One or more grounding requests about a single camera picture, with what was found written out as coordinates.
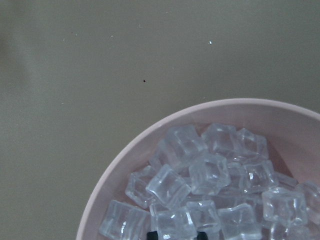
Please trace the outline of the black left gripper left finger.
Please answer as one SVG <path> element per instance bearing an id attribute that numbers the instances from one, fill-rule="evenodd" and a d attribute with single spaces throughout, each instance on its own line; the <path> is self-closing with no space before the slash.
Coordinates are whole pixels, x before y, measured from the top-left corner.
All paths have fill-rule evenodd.
<path id="1" fill-rule="evenodd" d="M 158 240 L 158 232 L 157 231 L 149 231 L 146 234 L 146 240 Z"/>

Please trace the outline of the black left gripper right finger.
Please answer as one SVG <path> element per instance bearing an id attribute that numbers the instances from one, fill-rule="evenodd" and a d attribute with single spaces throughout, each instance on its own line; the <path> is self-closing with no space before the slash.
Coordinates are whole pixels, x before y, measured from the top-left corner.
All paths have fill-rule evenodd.
<path id="1" fill-rule="evenodd" d="M 196 240 L 208 240 L 208 235 L 204 231 L 198 231 Z"/>

